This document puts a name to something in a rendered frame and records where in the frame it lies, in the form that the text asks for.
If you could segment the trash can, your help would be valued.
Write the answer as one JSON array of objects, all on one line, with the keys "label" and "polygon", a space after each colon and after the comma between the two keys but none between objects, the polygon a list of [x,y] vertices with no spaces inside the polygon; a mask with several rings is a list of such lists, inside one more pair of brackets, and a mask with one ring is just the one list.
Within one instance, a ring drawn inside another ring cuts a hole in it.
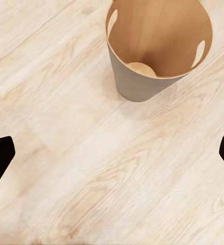
[{"label": "trash can", "polygon": [[[115,10],[118,14],[108,35]],[[214,39],[201,0],[113,0],[105,34],[116,88],[133,102],[149,100],[197,69]],[[203,54],[193,67],[202,41]]]}]

